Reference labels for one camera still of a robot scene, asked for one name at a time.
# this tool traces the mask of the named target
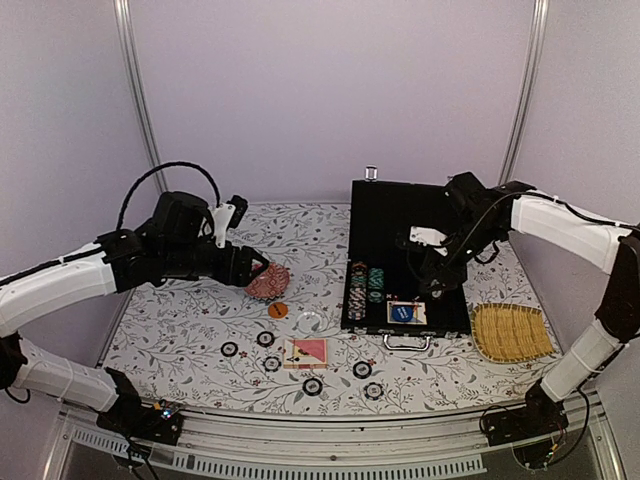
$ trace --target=poker chip set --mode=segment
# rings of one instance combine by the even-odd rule
[[[359,335],[459,337],[471,333],[463,288],[424,293],[425,253],[413,227],[456,231],[458,213],[441,186],[356,180],[341,327]]]
[[[364,262],[352,263],[349,285],[348,308],[352,321],[365,318],[367,302],[384,301],[384,270],[381,268],[369,269]]]

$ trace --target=blue poker chip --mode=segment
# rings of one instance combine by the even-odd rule
[[[396,322],[410,322],[413,319],[413,307],[408,305],[391,307],[391,318]]]

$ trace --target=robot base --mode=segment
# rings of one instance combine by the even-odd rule
[[[527,407],[497,411],[480,419],[480,429],[492,447],[547,435],[568,426],[569,421],[563,410],[556,410],[540,418],[531,415],[531,410]]]

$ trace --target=orange chip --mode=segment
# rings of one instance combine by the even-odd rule
[[[289,313],[289,307],[282,302],[276,302],[269,305],[269,315],[271,318],[284,318]]]

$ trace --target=black poker chip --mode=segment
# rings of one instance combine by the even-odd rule
[[[273,345],[275,341],[276,337],[271,332],[262,332],[258,334],[258,338],[256,340],[256,342],[258,342],[258,345],[265,348]]]
[[[225,357],[233,357],[238,353],[238,345],[234,342],[223,343],[222,347],[220,347],[220,353]]]
[[[277,372],[280,370],[282,363],[278,357],[267,357],[262,362],[262,365],[267,372]]]
[[[356,378],[364,380],[371,376],[372,368],[368,362],[358,362],[353,366],[353,374]]]
[[[379,383],[370,383],[364,387],[364,396],[368,400],[379,400],[382,395],[384,395],[384,390]]]
[[[302,390],[310,397],[315,397],[322,393],[322,382],[317,378],[310,378],[302,384]]]

